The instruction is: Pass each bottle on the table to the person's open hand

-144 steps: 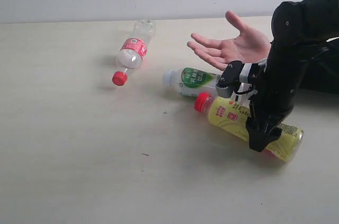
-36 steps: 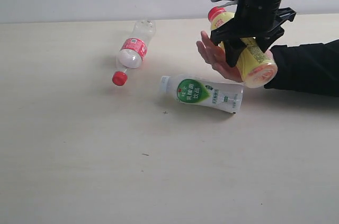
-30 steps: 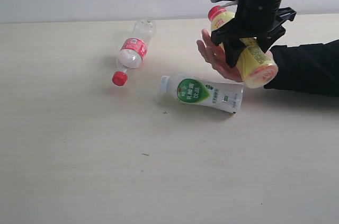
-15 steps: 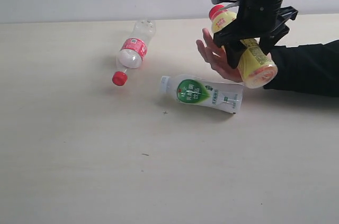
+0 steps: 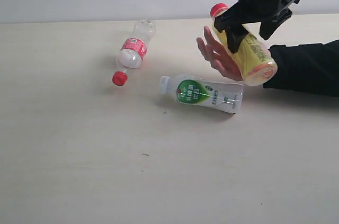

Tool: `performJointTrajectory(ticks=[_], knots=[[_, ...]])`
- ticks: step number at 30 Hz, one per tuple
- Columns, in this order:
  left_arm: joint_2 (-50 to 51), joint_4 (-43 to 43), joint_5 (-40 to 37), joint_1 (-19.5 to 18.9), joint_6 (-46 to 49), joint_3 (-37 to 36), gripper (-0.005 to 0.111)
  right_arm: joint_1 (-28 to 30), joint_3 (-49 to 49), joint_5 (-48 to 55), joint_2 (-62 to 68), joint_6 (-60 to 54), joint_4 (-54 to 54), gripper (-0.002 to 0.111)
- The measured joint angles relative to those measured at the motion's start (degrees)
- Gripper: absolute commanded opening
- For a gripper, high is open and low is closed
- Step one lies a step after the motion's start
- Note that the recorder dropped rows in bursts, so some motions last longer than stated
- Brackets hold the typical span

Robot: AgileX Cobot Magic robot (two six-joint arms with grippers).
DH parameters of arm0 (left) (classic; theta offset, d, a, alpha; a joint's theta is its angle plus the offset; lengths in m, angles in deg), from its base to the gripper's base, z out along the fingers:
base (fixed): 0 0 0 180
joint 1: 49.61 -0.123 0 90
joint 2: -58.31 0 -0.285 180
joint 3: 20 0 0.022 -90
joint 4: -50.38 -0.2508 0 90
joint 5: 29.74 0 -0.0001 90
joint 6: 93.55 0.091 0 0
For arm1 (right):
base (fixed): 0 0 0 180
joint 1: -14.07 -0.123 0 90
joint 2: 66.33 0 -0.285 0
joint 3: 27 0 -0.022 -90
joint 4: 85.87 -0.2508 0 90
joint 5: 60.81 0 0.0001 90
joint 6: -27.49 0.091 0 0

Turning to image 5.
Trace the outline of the person's open hand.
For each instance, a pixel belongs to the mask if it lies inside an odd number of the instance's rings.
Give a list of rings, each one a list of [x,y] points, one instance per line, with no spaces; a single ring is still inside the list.
[[[212,35],[208,26],[203,28],[204,39],[198,37],[198,49],[210,66],[223,77],[236,82],[243,81],[238,66],[230,57],[230,52]]]

